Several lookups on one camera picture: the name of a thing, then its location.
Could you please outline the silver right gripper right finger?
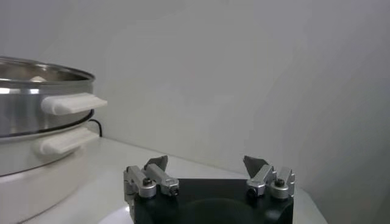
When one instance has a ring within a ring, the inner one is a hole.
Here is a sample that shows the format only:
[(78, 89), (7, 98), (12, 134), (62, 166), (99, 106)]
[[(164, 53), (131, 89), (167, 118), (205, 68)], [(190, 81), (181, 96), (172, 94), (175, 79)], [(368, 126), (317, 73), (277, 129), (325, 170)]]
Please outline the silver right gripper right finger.
[(249, 197), (262, 197), (267, 192), (278, 200), (294, 197), (295, 174), (290, 168), (282, 167), (278, 172), (264, 159), (250, 156), (244, 156), (243, 163), (250, 177), (246, 181)]

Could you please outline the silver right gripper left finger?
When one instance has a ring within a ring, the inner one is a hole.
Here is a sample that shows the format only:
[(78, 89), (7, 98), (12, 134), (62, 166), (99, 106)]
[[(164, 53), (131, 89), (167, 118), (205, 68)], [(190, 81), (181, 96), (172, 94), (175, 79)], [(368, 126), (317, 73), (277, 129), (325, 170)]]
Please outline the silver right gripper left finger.
[(169, 176), (165, 170), (168, 156), (151, 158), (142, 169), (128, 166), (123, 171), (124, 199), (129, 205), (129, 214), (136, 219), (135, 199), (152, 199), (157, 195), (157, 188), (165, 196), (174, 198), (179, 195), (179, 180)]

